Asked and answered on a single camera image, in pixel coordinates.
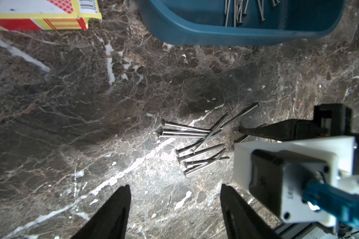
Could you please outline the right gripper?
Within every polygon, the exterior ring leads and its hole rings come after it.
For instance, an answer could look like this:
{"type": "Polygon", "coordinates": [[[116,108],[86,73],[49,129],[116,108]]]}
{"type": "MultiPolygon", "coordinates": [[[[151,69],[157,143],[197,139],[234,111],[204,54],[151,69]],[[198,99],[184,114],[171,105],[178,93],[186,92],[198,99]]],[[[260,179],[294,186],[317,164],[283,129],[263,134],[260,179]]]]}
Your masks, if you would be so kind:
{"type": "Polygon", "coordinates": [[[321,104],[314,106],[313,121],[284,120],[257,128],[240,127],[239,132],[278,141],[294,141],[317,138],[320,127],[323,127],[328,130],[328,136],[353,136],[357,147],[354,149],[353,174],[359,175],[359,133],[351,132],[351,121],[352,109],[344,104],[321,104]]]}

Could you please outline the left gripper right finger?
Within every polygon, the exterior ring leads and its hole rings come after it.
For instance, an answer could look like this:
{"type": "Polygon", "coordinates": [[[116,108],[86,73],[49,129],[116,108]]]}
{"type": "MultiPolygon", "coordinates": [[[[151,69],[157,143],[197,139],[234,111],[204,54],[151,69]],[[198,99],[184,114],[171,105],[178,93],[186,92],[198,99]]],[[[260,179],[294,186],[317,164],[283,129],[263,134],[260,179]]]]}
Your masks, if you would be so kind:
{"type": "Polygon", "coordinates": [[[229,239],[279,239],[259,215],[231,186],[223,184],[220,202],[229,239]]]}

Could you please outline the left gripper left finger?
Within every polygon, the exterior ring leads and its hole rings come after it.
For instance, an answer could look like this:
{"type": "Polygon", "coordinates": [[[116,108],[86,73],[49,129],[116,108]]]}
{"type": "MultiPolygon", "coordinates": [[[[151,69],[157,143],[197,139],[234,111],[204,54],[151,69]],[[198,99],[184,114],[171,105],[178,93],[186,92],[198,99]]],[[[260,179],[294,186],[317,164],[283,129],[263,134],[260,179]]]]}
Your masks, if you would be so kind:
{"type": "Polygon", "coordinates": [[[73,239],[123,239],[131,206],[130,186],[118,188],[73,239]]]}

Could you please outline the teal plastic storage box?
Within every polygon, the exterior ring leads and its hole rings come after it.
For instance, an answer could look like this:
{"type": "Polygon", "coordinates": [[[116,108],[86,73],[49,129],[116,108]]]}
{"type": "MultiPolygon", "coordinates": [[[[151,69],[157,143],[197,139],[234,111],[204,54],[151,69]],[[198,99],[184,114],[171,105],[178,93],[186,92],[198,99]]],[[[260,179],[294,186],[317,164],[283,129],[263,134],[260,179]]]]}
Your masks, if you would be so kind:
{"type": "Polygon", "coordinates": [[[321,38],[345,1],[137,1],[147,29],[171,45],[267,46],[321,38]]]}

